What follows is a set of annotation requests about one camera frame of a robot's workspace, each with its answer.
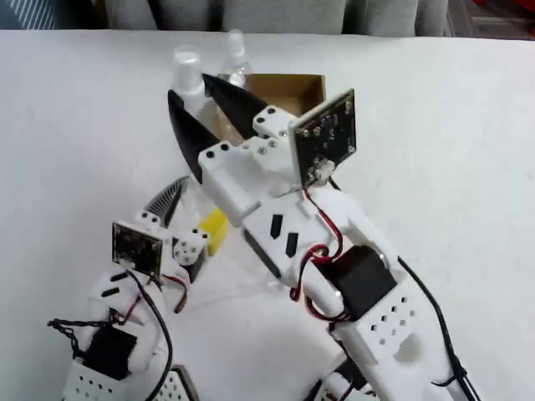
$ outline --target white table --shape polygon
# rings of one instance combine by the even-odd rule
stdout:
[[[354,87],[359,152],[337,173],[438,298],[485,399],[533,399],[535,43],[248,35],[257,72]],[[1,32],[0,398],[59,399],[76,318],[129,220],[186,171],[167,114],[171,52],[210,33]],[[337,348],[259,284],[232,233],[171,319],[203,400],[294,400]]]

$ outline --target gray chair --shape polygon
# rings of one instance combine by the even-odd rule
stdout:
[[[91,0],[0,0],[1,29],[103,27]]]
[[[111,28],[442,36],[447,0],[106,0]]]

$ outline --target black wire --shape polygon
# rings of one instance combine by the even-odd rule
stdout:
[[[420,287],[420,289],[423,291],[423,293],[425,294],[425,296],[431,303],[431,306],[433,306],[433,309],[435,309],[435,314],[436,314],[436,317],[438,318],[439,326],[441,327],[442,337],[444,338],[444,346],[446,347],[446,354],[448,356],[448,359],[450,360],[451,371],[453,372],[453,378],[455,378],[455,380],[457,380],[457,382],[459,383],[459,387],[461,387],[461,390],[465,394],[468,401],[476,401],[470,389],[466,385],[465,378],[466,378],[467,372],[462,367],[461,361],[455,354],[455,351],[453,349],[453,344],[451,343],[450,332],[448,331],[446,320],[444,318],[444,314],[442,313],[441,307],[439,306],[438,302],[433,297],[433,295],[430,293],[430,291],[427,289],[423,281],[416,275],[416,273],[413,272],[413,270],[399,256],[398,256],[398,262],[407,271],[407,273],[409,273],[409,276],[412,277],[412,279],[416,282],[416,284],[418,284],[418,287]]]
[[[470,379],[466,377],[465,380],[466,380],[466,384],[468,384],[468,387],[470,387],[470,390],[474,393],[474,396],[476,396],[477,401],[482,401],[482,399],[479,398],[479,394],[477,393],[476,389],[472,385]]]
[[[330,177],[329,177],[329,183],[333,186],[335,190],[341,190],[338,184],[336,184],[336,182],[334,182],[334,180]],[[462,392],[465,394],[468,401],[481,401],[481,399],[479,398],[479,395],[477,394],[477,391],[474,389],[473,385],[471,384],[471,381],[467,377],[468,372],[466,371],[466,369],[463,368],[461,361],[455,354],[455,350],[453,349],[453,343],[451,342],[450,332],[446,325],[446,320],[444,318],[444,314],[442,313],[440,305],[438,304],[436,299],[433,297],[431,292],[427,289],[424,282],[405,263],[405,261],[401,259],[400,256],[398,256],[398,262],[407,271],[407,273],[409,273],[409,276],[412,277],[412,279],[416,282],[416,284],[418,284],[418,287],[420,287],[420,289],[423,291],[423,293],[425,294],[425,296],[431,303],[431,306],[433,306],[433,309],[435,309],[436,318],[438,319],[439,326],[441,327],[442,337],[444,338],[444,346],[446,348],[446,354],[450,361],[451,371],[453,372],[453,375],[451,378],[447,379],[444,383],[433,383],[433,384],[438,387],[445,387],[453,383],[454,380],[456,380],[459,383],[459,387],[461,388]]]
[[[329,184],[335,189],[335,190],[341,190],[338,184],[336,184],[336,181],[333,180],[331,177],[329,177]]]
[[[457,380],[457,378],[455,376],[451,376],[450,378],[448,378],[445,382],[442,382],[442,383],[437,383],[437,382],[431,382],[433,385],[435,385],[436,387],[448,387],[450,384],[452,384],[453,382],[455,382]]]
[[[158,395],[158,392],[161,389],[161,386],[163,386],[167,374],[171,370],[171,365],[173,363],[173,344],[171,342],[171,336],[169,335],[169,330],[167,330],[166,322],[164,321],[164,318],[160,315],[160,312],[158,311],[158,308],[154,304],[154,301],[150,297],[149,294],[145,291],[143,288],[143,284],[141,284],[140,280],[135,276],[133,272],[125,268],[126,274],[128,274],[130,277],[132,277],[135,281],[135,284],[137,285],[138,289],[140,290],[141,296],[147,302],[147,305],[149,305],[152,312],[155,314],[156,319],[158,320],[158,323],[161,326],[161,331],[164,333],[164,337],[166,338],[167,343],[167,361],[166,361],[166,367],[164,368],[164,372],[160,377],[160,380],[156,384],[156,386],[153,388],[152,392],[150,392],[149,396],[146,398],[146,401],[151,401]]]
[[[84,322],[81,320],[54,319],[48,322],[47,326],[58,330],[70,340],[70,347],[73,349],[74,359],[83,356],[84,353],[80,351],[78,339],[76,338],[72,327],[106,327],[111,326],[113,323],[115,323],[115,317],[111,316],[109,321]]]

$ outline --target plastic bottle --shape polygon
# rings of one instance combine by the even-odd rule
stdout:
[[[174,52],[174,62],[171,88],[184,101],[186,111],[213,132],[215,106],[205,95],[199,50],[191,45],[179,46]],[[193,175],[182,195],[182,203],[186,212],[181,217],[182,226],[197,226],[216,208]]]
[[[227,56],[218,77],[240,88],[247,89],[247,76],[250,73],[251,66],[247,62],[243,33],[233,29],[227,34]],[[241,144],[243,142],[242,136],[219,108],[217,108],[217,117],[221,133],[220,139],[228,140],[233,145]]]
[[[251,65],[247,62],[243,33],[233,29],[227,34],[227,57],[223,63],[220,77],[247,89],[247,76],[251,73]]]
[[[184,100],[184,108],[196,116],[206,102],[201,56],[195,46],[179,46],[174,53],[172,89]]]

